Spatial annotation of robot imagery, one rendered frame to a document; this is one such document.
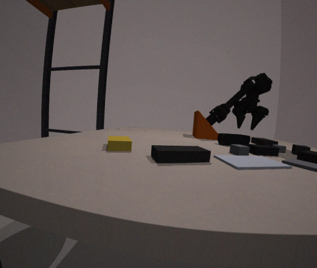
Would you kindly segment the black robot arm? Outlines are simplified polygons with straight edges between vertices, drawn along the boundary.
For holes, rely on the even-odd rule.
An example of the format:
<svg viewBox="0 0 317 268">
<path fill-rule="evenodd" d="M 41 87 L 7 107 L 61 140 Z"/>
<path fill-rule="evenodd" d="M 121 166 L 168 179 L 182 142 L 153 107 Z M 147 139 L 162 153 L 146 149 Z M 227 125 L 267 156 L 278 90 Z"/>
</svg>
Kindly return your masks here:
<svg viewBox="0 0 317 268">
<path fill-rule="evenodd" d="M 255 83 L 251 80 L 254 80 Z M 241 85 L 241 89 L 236 93 L 227 103 L 223 103 L 210 111 L 210 116 L 206 120 L 213 125 L 218 122 L 221 123 L 225 120 L 226 116 L 230 113 L 230 108 L 251 108 L 251 98 L 242 98 L 244 95 L 256 95 L 269 92 L 271 89 L 272 80 L 265 74 L 260 73 L 257 76 L 251 76 L 244 81 Z M 242 99 L 241 99 L 242 98 Z M 241 99 L 241 101 L 239 101 Z"/>
</svg>

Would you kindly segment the yellow block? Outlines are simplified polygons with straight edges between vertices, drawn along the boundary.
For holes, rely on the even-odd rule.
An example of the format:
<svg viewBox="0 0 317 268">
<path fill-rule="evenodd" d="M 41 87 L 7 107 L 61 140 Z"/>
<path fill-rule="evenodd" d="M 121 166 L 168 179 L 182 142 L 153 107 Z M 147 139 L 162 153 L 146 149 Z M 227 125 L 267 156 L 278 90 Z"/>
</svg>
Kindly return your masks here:
<svg viewBox="0 0 317 268">
<path fill-rule="evenodd" d="M 132 141 L 128 136 L 109 136 L 108 151 L 131 151 Z"/>
</svg>

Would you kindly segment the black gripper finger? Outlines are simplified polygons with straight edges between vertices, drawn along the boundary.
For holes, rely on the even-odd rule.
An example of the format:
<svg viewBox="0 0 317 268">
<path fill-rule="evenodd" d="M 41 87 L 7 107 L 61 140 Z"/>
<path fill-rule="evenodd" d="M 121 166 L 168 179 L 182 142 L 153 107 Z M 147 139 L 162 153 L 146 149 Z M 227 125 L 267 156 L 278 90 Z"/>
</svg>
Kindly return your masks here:
<svg viewBox="0 0 317 268">
<path fill-rule="evenodd" d="M 240 129 L 244 119 L 245 119 L 245 116 L 244 115 L 241 115 L 241 114 L 238 114 L 238 113 L 234 113 L 234 115 L 236 116 L 237 118 L 237 127 Z"/>
<path fill-rule="evenodd" d="M 253 130 L 260 123 L 260 121 L 266 116 L 261 115 L 259 113 L 251 113 L 251 115 L 253 117 L 251 122 L 251 130 Z"/>
</svg>

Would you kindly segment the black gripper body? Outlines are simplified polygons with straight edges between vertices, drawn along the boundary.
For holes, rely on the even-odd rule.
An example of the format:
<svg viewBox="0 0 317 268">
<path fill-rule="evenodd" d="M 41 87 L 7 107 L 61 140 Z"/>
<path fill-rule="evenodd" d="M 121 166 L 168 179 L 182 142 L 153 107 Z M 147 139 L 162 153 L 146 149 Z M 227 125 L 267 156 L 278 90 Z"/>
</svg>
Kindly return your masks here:
<svg viewBox="0 0 317 268">
<path fill-rule="evenodd" d="M 268 113 L 269 113 L 269 110 L 265 107 L 261 107 L 261 106 L 257 106 L 257 103 L 260 102 L 259 100 L 259 97 L 256 96 L 256 95 L 246 95 L 246 97 L 244 98 L 247 98 L 248 97 L 251 98 L 251 102 L 252 102 L 252 105 L 251 105 L 251 108 L 248 108 L 247 107 L 243 107 L 243 109 L 241 108 L 233 108 L 232 110 L 232 113 L 238 113 L 238 114 L 241 114 L 241 115 L 245 115 L 246 113 L 259 113 L 261 115 L 264 115 L 264 116 L 268 116 Z"/>
</svg>

